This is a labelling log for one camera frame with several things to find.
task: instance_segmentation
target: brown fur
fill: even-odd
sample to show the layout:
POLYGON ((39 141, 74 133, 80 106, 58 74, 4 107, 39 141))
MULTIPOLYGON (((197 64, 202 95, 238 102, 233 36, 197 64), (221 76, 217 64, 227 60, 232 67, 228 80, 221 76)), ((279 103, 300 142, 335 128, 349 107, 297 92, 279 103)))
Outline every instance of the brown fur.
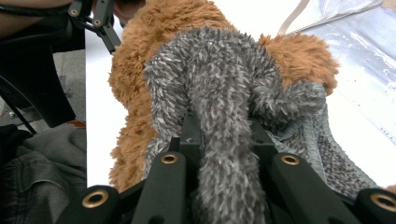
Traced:
POLYGON ((261 36, 259 44, 265 45, 280 68, 283 86, 308 78, 323 84, 328 95, 337 86, 334 75, 338 63, 332 59, 326 42, 313 35, 261 36))
MULTIPOLYGON (((145 62, 177 33, 204 24, 234 27, 219 9, 206 0, 148 1, 124 29, 122 44, 113 54, 109 83, 115 97, 128 110, 126 126, 121 129, 118 146, 111 155, 116 162, 110 172, 110 183, 124 191, 142 178, 149 140, 156 134, 150 123, 149 91, 143 79, 145 62)), ((337 63, 331 59, 324 41, 314 36, 269 36, 260 44, 276 58, 284 85, 301 78, 323 83, 327 93, 335 88, 337 63)))

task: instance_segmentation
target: stuffed animal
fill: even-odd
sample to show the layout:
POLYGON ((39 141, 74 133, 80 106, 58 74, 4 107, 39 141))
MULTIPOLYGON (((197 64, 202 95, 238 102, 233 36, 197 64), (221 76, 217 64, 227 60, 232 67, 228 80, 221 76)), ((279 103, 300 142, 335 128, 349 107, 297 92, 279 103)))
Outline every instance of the stuffed animal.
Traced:
MULTIPOLYGON (((110 183, 124 191, 142 179, 149 140, 156 134, 151 125, 151 102, 143 79, 145 63, 176 34, 204 25, 236 30, 220 10, 206 0, 147 1, 124 29, 122 44, 113 54, 109 78, 114 96, 128 111, 121 129, 110 183)), ((283 85, 299 79, 323 84, 328 94, 336 86, 337 63, 324 41, 312 35, 262 36, 280 69, 283 85)))
POLYGON ((325 98, 336 87, 338 64, 315 36, 255 42, 211 2, 153 0, 128 22, 113 56, 109 83, 128 110, 112 151, 110 183, 118 191, 147 176, 189 109, 205 137, 194 198, 199 222, 267 219, 249 113, 260 117, 278 151, 301 155, 332 189, 353 197, 376 186, 332 139, 325 98), (229 150, 219 150, 224 145, 229 150))

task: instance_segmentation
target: fuzzy gray fur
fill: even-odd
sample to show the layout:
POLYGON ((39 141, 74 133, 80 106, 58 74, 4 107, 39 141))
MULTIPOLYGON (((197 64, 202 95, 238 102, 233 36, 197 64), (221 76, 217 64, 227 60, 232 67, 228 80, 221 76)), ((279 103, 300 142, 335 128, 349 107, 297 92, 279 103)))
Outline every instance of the fuzzy gray fur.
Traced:
POLYGON ((319 84, 304 81, 282 88, 265 48, 247 35, 223 29, 192 29, 175 37, 145 69, 158 135, 147 152, 144 177, 153 158, 180 136, 188 109, 197 112, 205 136, 197 202, 201 223, 265 223, 265 198, 251 151, 248 114, 278 129, 310 117, 325 105, 319 84))

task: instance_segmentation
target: plush tail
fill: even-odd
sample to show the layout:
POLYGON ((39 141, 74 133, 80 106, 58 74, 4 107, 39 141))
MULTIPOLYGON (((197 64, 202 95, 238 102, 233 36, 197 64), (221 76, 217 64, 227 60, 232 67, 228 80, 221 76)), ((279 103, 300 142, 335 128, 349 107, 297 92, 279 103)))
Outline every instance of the plush tail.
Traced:
POLYGON ((197 197, 204 211, 200 222, 265 223, 264 193, 248 121, 251 75, 246 55, 254 41, 208 27, 192 39, 201 39, 187 78, 205 137, 198 174, 197 197))

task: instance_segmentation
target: screw hole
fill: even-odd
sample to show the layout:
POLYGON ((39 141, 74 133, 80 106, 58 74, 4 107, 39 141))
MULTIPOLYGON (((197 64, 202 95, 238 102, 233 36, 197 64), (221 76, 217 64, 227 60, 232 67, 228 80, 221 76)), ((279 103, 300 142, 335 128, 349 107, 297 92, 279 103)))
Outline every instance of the screw hole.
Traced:
POLYGON ((174 154, 168 154, 161 157, 161 161, 165 164, 172 164, 177 161, 177 156, 174 154))
POLYGON ((291 155, 283 156, 281 160, 288 165, 298 165, 300 163, 299 159, 291 155))
POLYGON ((371 196, 373 203, 390 212, 396 212, 396 200, 388 195, 375 193, 371 196))
POLYGON ((103 199, 103 196, 101 194, 95 194, 95 195, 92 195, 91 198, 88 199, 88 202, 97 203, 97 202, 100 202, 102 199, 103 199))
POLYGON ((82 205, 86 208, 94 208, 105 203, 107 199, 107 191, 99 189, 85 196, 82 200, 82 205))

